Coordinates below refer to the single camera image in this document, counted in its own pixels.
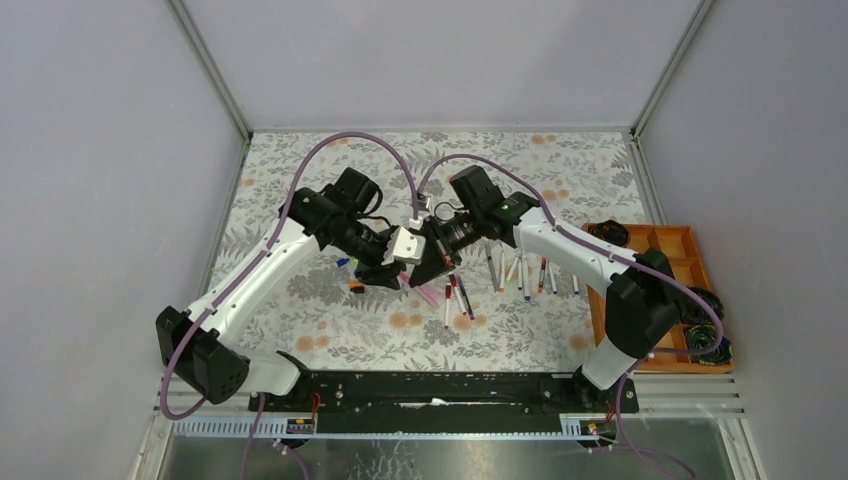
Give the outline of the white marker blue eraser cap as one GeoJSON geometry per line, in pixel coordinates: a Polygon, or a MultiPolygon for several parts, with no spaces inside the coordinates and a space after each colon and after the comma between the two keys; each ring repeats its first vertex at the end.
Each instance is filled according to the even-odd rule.
{"type": "Polygon", "coordinates": [[[557,295],[558,294],[558,285],[557,285],[557,282],[556,282],[556,275],[555,275],[555,272],[554,272],[554,266],[552,264],[548,265],[547,277],[548,277],[548,280],[549,280],[551,294],[557,295]]]}

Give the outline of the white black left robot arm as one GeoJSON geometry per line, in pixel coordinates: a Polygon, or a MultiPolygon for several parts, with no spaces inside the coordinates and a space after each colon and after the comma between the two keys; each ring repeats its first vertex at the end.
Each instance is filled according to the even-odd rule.
{"type": "Polygon", "coordinates": [[[282,218],[217,287],[184,310],[159,313],[164,365],[214,405],[256,391],[271,393],[285,410],[304,407],[311,387],[294,358],[252,353],[238,341],[272,291],[328,246],[357,260],[354,276],[362,284],[400,289],[404,265],[384,261],[394,228],[377,232],[364,222],[381,202],[377,184],[352,168],[319,192],[297,190],[293,205],[281,207],[282,218]]]}

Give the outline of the pink highlighter marker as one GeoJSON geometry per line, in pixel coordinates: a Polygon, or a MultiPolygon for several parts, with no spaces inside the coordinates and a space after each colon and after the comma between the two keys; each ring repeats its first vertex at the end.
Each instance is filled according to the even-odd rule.
{"type": "Polygon", "coordinates": [[[416,292],[422,299],[432,308],[438,308],[442,304],[442,298],[438,292],[427,286],[419,286],[415,288],[416,292]]]}

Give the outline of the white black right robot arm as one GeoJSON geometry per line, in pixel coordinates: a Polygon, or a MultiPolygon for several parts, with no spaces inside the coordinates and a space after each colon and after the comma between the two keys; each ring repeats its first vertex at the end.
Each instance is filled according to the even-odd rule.
{"type": "Polygon", "coordinates": [[[603,296],[605,324],[601,343],[579,369],[583,378],[575,382],[573,396],[583,410],[601,410],[613,398],[612,386],[682,316],[685,291],[676,287],[669,259],[654,248],[638,253],[558,224],[536,195],[528,190],[504,195],[479,166],[461,170],[451,186],[462,204],[459,213],[449,220],[418,215],[409,221],[423,239],[412,285],[451,272],[461,250],[483,238],[537,254],[576,275],[603,296]]]}

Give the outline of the white marker orange cap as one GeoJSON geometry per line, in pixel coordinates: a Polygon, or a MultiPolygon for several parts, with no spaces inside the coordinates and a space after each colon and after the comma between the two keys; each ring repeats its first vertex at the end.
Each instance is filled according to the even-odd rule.
{"type": "Polygon", "coordinates": [[[506,262],[506,252],[502,250],[499,256],[499,275],[498,275],[498,292],[502,293],[505,291],[505,283],[506,283],[506,274],[507,274],[507,262],[506,262]]]}

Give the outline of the purple pen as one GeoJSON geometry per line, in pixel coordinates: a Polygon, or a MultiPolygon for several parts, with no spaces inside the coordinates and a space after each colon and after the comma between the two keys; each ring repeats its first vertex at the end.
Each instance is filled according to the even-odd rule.
{"type": "Polygon", "coordinates": [[[466,310],[467,310],[467,315],[469,316],[469,319],[471,321],[474,321],[476,319],[476,317],[475,317],[475,314],[474,314],[472,302],[471,302],[471,300],[468,296],[467,289],[465,288],[464,281],[463,281],[463,279],[460,275],[457,275],[457,283],[458,283],[458,288],[459,288],[461,298],[462,298],[464,305],[466,307],[466,310]]]}

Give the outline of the red orange gel pen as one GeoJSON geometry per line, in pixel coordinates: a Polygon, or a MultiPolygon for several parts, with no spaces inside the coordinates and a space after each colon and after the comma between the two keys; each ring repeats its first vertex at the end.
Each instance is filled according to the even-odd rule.
{"type": "Polygon", "coordinates": [[[540,258],[540,269],[538,274],[538,282],[537,282],[537,292],[542,294],[545,292],[545,283],[547,278],[547,259],[545,257],[540,258]]]}

